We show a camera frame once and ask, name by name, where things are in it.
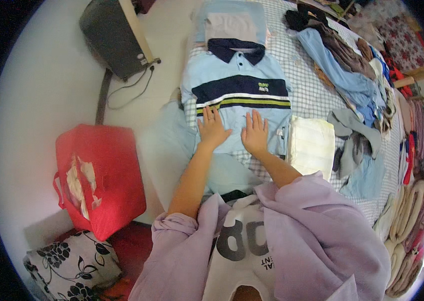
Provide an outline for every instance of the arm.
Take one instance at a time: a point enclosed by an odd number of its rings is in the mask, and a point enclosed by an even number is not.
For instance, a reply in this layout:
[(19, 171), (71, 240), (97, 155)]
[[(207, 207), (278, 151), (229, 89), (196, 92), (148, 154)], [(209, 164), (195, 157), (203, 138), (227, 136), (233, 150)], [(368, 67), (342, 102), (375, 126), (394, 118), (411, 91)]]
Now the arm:
[(197, 217), (212, 153), (232, 132), (231, 129), (224, 130), (219, 112), (215, 108), (212, 111), (207, 106), (204, 109), (203, 119), (203, 123), (200, 120), (197, 121), (202, 141), (198, 144), (197, 152), (180, 177), (167, 214), (178, 212), (192, 218)]
[(242, 143), (245, 149), (262, 163), (277, 187), (281, 188), (302, 176), (287, 162), (267, 150), (268, 121), (262, 123), (262, 118), (256, 110), (252, 110), (252, 117), (247, 113), (245, 118), (246, 128), (242, 129)]

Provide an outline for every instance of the hand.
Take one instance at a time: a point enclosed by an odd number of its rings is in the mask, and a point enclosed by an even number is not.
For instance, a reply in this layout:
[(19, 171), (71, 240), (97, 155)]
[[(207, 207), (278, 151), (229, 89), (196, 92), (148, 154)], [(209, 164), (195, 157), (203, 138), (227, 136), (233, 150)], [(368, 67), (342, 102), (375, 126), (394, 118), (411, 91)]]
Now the hand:
[(242, 129), (242, 143), (247, 152), (255, 158), (267, 154), (267, 136), (269, 134), (269, 122), (267, 119), (262, 123), (262, 117), (256, 110), (252, 110), (252, 117), (247, 113), (245, 117), (247, 127)]
[(197, 120), (198, 131), (200, 132), (201, 144), (214, 151), (232, 133), (231, 129), (223, 128), (222, 119), (216, 108), (210, 110), (209, 106), (204, 108), (204, 122)]

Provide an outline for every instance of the navy blue collar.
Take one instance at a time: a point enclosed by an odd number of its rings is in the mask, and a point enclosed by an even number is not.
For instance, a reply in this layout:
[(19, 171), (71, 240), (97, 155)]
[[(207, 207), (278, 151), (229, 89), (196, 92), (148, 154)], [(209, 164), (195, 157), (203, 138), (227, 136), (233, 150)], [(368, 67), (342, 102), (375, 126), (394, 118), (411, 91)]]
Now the navy blue collar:
[(239, 39), (210, 39), (207, 46), (209, 51), (225, 63), (230, 63), (233, 55), (236, 53), (234, 49), (247, 49), (244, 57), (252, 64), (256, 65), (265, 54), (265, 46), (254, 42), (241, 41)]

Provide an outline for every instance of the lavender cardigan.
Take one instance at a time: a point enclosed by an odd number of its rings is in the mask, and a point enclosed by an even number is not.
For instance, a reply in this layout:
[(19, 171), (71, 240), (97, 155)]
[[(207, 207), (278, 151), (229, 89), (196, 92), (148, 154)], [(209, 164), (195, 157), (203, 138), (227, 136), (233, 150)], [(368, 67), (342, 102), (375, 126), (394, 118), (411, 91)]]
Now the lavender cardigan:
[[(275, 263), (278, 300), (326, 300), (352, 275), (354, 299), (382, 300), (390, 259), (360, 209), (337, 193), (322, 173), (277, 189), (255, 187)], [(162, 214), (152, 226), (153, 249), (129, 300), (202, 300), (214, 233), (230, 206), (215, 194), (196, 220)]]

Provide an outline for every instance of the bed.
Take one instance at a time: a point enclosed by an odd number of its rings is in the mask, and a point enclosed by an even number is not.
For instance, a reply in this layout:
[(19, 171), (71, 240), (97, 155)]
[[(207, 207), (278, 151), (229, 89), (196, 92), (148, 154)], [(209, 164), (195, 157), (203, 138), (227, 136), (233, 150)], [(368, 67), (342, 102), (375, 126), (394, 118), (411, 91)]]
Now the bed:
[[(266, 51), (272, 54), (292, 84), (293, 92), (289, 95), (292, 114), (304, 118), (327, 119), (330, 110), (335, 108), (347, 108), (342, 98), (329, 87), (325, 86), (314, 72), (314, 62), (302, 48), (300, 42), (294, 37), (294, 33), (287, 29), (283, 22), (287, 10), (297, 10), (294, 3), (282, 0), (257, 0), (262, 4), (267, 27), (270, 32), (267, 40)], [(339, 23), (328, 20), (329, 26), (339, 32), (341, 37), (360, 54), (355, 40), (357, 35)], [(206, 48), (202, 44), (189, 42), (187, 49), (189, 57), (197, 55)], [(186, 121), (190, 127), (196, 127), (195, 100), (184, 102)], [(389, 194), (395, 194), (398, 185), (399, 166), (399, 125), (397, 114), (393, 118), (393, 126), (388, 139), (383, 139), (381, 151), (384, 155), (386, 174), (380, 196), (374, 199), (352, 198), (364, 212), (368, 222), (372, 226), (382, 212)], [(343, 147), (344, 140), (335, 137), (335, 148)], [(237, 152), (233, 156), (257, 174), (263, 181), (270, 181), (265, 169), (247, 152)], [(339, 191), (347, 179), (341, 180), (338, 174), (332, 173), (330, 183)]]

